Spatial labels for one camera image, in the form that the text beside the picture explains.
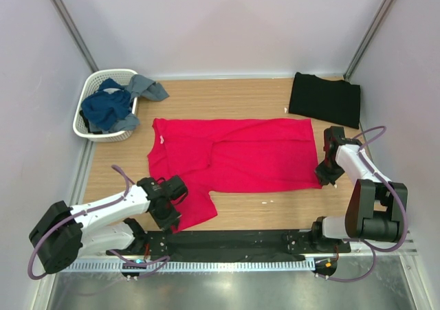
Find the red t shirt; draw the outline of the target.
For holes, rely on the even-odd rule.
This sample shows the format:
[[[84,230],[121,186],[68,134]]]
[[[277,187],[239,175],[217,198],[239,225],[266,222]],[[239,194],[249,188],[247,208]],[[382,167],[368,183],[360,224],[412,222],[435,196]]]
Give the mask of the red t shirt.
[[[152,124],[150,175],[179,176],[188,196],[176,204],[173,232],[217,215],[210,192],[258,193],[320,188],[311,120],[167,120]]]

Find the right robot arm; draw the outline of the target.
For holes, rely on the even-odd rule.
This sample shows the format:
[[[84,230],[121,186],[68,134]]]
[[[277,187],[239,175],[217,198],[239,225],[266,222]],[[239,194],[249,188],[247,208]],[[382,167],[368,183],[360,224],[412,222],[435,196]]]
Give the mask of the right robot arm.
[[[394,252],[406,240],[408,189],[383,174],[365,147],[341,126],[324,130],[324,159],[315,169],[320,185],[335,186],[346,174],[354,189],[343,217],[319,217],[313,223],[309,241],[318,252],[337,241],[364,241],[372,250]]]

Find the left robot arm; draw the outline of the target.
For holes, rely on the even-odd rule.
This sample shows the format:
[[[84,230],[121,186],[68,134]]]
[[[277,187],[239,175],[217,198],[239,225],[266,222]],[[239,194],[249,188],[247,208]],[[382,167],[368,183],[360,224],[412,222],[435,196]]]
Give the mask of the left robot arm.
[[[126,250],[140,254],[146,239],[131,216],[149,213],[163,231],[177,228],[177,205],[188,196],[188,188],[178,176],[168,180],[145,177],[137,183],[126,179],[124,191],[85,205],[53,203],[29,235],[34,247],[27,267],[33,280],[35,260],[44,274],[55,274],[77,258],[100,251]]]

